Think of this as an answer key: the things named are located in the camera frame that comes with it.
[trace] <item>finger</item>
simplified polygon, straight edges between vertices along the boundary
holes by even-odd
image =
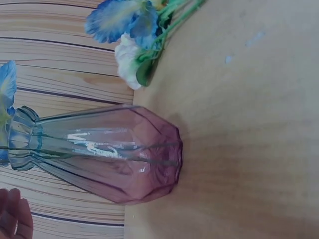
[[[18,228],[14,239],[32,239],[33,220],[27,199],[19,202]]]
[[[20,191],[16,188],[11,189],[8,193],[8,200],[4,208],[4,213],[0,219],[0,231],[9,238],[12,238],[14,235],[19,201]]]
[[[8,190],[7,189],[0,189],[0,216],[4,211],[4,207],[6,205],[6,201],[8,199]]]

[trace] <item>green leaf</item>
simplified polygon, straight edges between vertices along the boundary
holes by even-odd
[[[152,67],[153,60],[145,60],[138,68],[136,79],[142,86],[148,86],[150,84]]]

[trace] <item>light wood surface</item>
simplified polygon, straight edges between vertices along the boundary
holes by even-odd
[[[0,63],[15,60],[15,107],[41,117],[131,104],[133,90],[117,77],[115,44],[84,33],[99,0],[0,0]],[[0,188],[17,187],[31,206],[34,239],[123,239],[124,206],[39,170],[0,168]]]
[[[319,238],[318,12],[208,0],[175,33],[134,103],[179,126],[184,165],[172,194],[126,207],[126,239]]]

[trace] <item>vase body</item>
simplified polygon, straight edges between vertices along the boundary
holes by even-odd
[[[39,167],[120,204],[171,192],[182,165],[178,129],[143,107],[119,105],[39,118],[16,110],[8,131],[13,169]]]

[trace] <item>blue flower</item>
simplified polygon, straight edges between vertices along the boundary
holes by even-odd
[[[141,47],[150,47],[155,35],[158,15],[148,0],[106,0],[91,12],[84,24],[85,32],[100,43],[117,41],[124,33],[137,40]]]
[[[130,37],[135,39],[138,46],[143,49],[150,49],[156,39],[158,28],[158,14],[150,1],[147,1],[146,11],[137,20],[136,24],[130,31]]]
[[[16,65],[9,61],[0,67],[0,146],[6,146],[6,122],[14,113],[14,94],[16,93]],[[8,161],[7,150],[0,150],[0,165],[6,166]]]

